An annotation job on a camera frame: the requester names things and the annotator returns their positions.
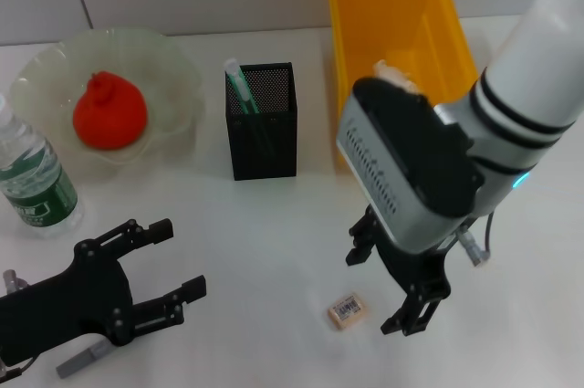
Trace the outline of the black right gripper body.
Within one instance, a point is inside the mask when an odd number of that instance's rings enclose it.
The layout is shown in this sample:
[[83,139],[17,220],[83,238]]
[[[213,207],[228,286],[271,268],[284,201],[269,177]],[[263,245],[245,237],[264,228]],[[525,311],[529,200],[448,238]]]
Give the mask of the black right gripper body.
[[408,294],[420,299],[446,299],[451,286],[444,264],[447,250],[431,248],[408,254],[398,248],[384,230],[378,230],[375,245],[390,275]]

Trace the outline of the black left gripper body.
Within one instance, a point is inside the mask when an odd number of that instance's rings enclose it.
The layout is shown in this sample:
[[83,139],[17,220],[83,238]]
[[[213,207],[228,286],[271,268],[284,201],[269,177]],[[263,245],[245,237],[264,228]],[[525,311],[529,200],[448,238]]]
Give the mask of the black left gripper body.
[[79,336],[133,341],[132,297],[112,251],[79,243],[60,274],[1,298],[1,359],[20,363]]

